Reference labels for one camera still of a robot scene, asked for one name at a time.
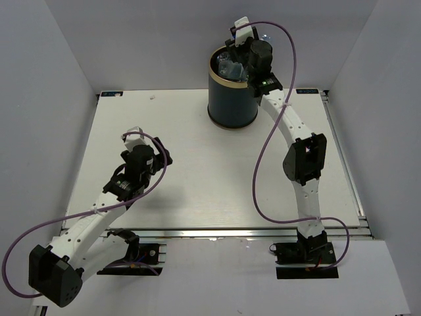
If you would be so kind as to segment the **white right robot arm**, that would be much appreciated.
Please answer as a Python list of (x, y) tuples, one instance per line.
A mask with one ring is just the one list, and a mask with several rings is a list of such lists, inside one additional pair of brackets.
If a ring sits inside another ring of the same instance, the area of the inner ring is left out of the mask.
[(282, 162), (285, 175), (291, 181), (297, 202), (296, 243), (276, 248), (282, 263), (312, 263), (327, 248), (328, 241), (320, 220), (319, 180), (326, 157), (327, 139), (315, 134), (289, 103), (285, 92), (272, 72), (272, 46), (260, 39), (247, 38), (236, 45), (226, 41), (233, 61), (247, 67), (247, 87), (266, 111), (284, 137), (288, 151)]

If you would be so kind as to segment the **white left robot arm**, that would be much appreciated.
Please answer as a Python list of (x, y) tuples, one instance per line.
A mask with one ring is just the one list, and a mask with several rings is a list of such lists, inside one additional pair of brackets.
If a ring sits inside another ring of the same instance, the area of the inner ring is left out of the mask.
[(29, 254), (29, 285), (59, 307), (72, 302), (83, 283), (115, 261), (131, 263), (139, 256), (139, 238), (118, 228), (103, 244), (97, 239), (139, 198), (146, 194), (151, 177), (172, 164), (169, 151), (158, 137), (146, 144), (147, 135), (127, 132), (123, 164), (103, 187), (92, 214), (82, 216), (48, 246), (37, 245)]

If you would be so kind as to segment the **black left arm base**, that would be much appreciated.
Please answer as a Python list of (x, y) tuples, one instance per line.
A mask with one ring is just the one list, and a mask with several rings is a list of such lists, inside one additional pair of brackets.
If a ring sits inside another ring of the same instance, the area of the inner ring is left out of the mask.
[(166, 261), (166, 244), (142, 243), (135, 259), (115, 261), (97, 272), (97, 275), (110, 276), (159, 276)]

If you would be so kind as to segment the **small bottle blue cap label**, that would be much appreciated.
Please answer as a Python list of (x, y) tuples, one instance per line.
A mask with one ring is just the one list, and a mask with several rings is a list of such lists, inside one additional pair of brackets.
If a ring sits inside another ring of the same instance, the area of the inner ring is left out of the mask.
[(220, 61), (218, 64), (218, 75), (221, 78), (233, 82), (246, 82), (247, 72), (241, 63), (233, 62), (231, 60)]

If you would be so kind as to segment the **clear bottle blue label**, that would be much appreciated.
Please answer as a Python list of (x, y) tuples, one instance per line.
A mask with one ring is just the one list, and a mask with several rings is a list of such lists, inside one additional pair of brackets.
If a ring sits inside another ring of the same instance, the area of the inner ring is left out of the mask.
[(227, 51), (223, 51), (216, 57), (216, 63), (219, 64), (222, 61), (231, 61), (230, 54)]

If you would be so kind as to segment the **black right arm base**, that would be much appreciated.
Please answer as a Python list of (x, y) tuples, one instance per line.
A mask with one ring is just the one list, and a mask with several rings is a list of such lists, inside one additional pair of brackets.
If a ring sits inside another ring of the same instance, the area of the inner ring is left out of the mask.
[(269, 252), (276, 258), (278, 280), (308, 280), (339, 278), (337, 267), (328, 266), (336, 262), (332, 243), (326, 247), (306, 252), (298, 242), (283, 242), (269, 246)]

